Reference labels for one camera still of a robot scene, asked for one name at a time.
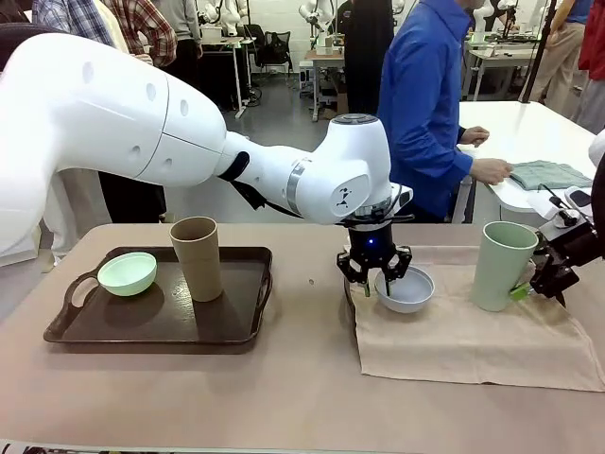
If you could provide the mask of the blue-jacket person's right hand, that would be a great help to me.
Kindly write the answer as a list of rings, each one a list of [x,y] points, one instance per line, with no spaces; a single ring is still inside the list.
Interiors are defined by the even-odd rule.
[[[507,161],[493,158],[474,159],[470,175],[478,182],[497,185],[508,178],[513,166]]]

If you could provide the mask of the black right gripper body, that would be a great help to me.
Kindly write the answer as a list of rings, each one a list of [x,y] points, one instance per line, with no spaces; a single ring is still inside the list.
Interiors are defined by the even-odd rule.
[[[604,257],[604,248],[590,222],[559,228],[551,220],[541,226],[539,232],[544,239],[544,249],[566,265],[586,265]]]

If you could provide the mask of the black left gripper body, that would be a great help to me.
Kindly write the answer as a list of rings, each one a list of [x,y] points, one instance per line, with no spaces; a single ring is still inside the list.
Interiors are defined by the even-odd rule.
[[[396,253],[391,223],[356,225],[348,229],[350,256],[354,262],[367,268],[388,264]]]

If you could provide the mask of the blue-jacket person's left hand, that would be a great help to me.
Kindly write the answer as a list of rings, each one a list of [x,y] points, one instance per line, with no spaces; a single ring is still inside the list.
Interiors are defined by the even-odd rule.
[[[490,137],[490,133],[479,126],[471,127],[468,129],[460,127],[458,129],[458,144],[469,145],[475,148],[481,146]]]

